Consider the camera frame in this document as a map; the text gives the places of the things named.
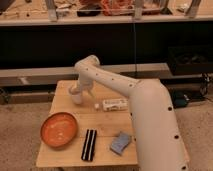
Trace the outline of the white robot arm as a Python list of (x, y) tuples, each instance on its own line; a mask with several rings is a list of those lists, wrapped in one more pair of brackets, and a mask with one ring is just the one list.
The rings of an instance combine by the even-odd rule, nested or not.
[(69, 90), (73, 102), (82, 102), (82, 93), (93, 82), (129, 99), (141, 171), (189, 171), (186, 150), (179, 131), (168, 89), (159, 79), (134, 79), (100, 68), (95, 55), (74, 65), (78, 80)]

